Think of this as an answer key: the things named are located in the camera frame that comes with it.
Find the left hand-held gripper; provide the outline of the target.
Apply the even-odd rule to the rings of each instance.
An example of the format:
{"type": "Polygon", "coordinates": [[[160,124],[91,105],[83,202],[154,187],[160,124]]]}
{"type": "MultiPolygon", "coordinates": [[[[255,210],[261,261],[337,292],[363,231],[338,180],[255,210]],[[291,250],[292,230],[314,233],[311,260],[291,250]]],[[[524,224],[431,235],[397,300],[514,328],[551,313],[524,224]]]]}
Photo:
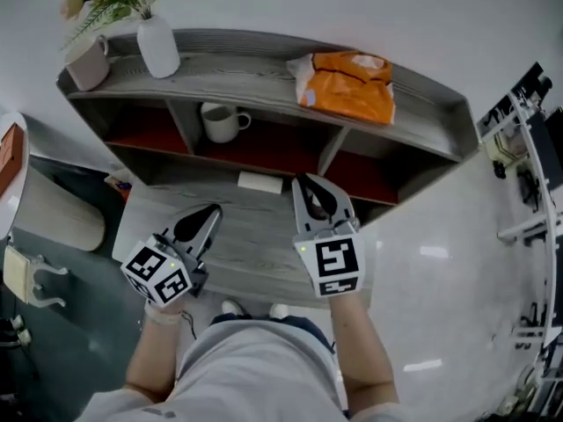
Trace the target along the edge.
{"type": "Polygon", "coordinates": [[[191,208],[171,227],[138,242],[121,264],[133,289],[159,308],[181,296],[197,296],[208,273],[202,262],[222,222],[216,204],[191,208]]]}

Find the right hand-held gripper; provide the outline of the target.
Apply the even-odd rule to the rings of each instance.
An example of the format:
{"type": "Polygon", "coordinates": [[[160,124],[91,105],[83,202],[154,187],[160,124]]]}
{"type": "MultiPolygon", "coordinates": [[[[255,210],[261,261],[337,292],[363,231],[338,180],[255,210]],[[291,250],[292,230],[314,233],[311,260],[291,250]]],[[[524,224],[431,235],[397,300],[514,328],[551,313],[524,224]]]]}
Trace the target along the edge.
{"type": "Polygon", "coordinates": [[[294,247],[317,298],[361,290],[365,243],[348,194],[319,175],[296,175],[291,183],[296,229],[294,247]],[[316,222],[333,224],[314,231],[316,222]]]}

